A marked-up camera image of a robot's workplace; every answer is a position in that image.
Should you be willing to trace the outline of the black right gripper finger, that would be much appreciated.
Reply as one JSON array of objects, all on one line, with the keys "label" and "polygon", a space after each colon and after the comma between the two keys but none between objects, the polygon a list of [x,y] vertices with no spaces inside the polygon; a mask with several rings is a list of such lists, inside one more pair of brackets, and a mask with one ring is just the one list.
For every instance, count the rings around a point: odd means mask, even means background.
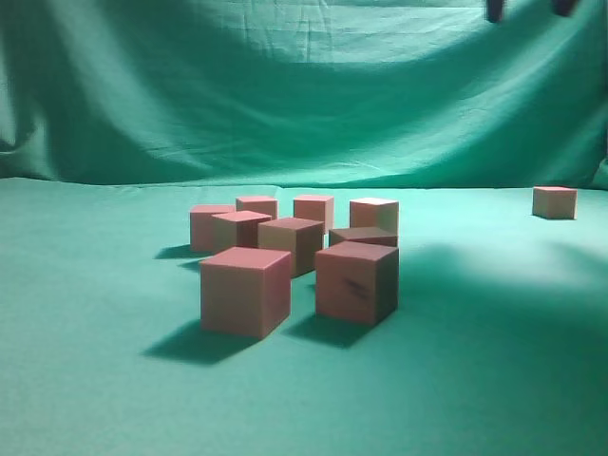
[{"label": "black right gripper finger", "polygon": [[504,16],[505,0],[485,0],[485,18],[490,23],[499,23]]},{"label": "black right gripper finger", "polygon": [[552,11],[561,17],[568,17],[572,14],[579,0],[552,0]]}]

